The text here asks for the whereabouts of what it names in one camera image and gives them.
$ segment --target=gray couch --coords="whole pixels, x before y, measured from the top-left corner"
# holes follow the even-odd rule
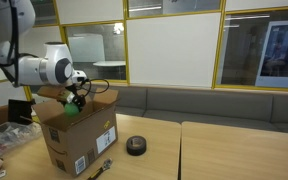
[[[119,90],[116,112],[120,114],[288,133],[288,93],[132,86],[110,89]]]

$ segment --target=robotic arm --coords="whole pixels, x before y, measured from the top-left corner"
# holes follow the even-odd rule
[[[0,68],[14,87],[22,85],[65,86],[71,95],[67,102],[80,108],[83,98],[76,98],[76,83],[86,80],[83,71],[74,70],[66,44],[46,43],[46,56],[39,58],[19,54],[19,35],[26,33],[35,22],[30,0],[0,0]]]

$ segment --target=wooden table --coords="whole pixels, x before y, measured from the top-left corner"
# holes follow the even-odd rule
[[[86,180],[107,158],[113,159],[111,169],[101,179],[166,179],[178,177],[180,155],[180,124],[147,118],[117,115],[118,141],[75,179]],[[126,141],[141,135],[147,141],[147,151],[141,156],[126,152]],[[66,180],[69,174],[51,164],[44,138],[40,137],[4,155],[3,168],[7,179]]]
[[[182,123],[181,177],[288,180],[288,134]]]

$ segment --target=black round object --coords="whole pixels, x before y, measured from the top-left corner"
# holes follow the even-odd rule
[[[146,151],[146,140],[142,136],[132,136],[126,142],[126,149],[128,154],[132,156],[139,156]]]

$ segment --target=window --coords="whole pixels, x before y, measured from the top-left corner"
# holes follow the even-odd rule
[[[31,0],[35,10],[35,25],[56,24],[53,0]]]
[[[66,27],[74,68],[90,79],[126,80],[121,22]]]
[[[218,85],[288,88],[288,10],[225,18]]]
[[[129,17],[220,9],[220,0],[128,0]]]

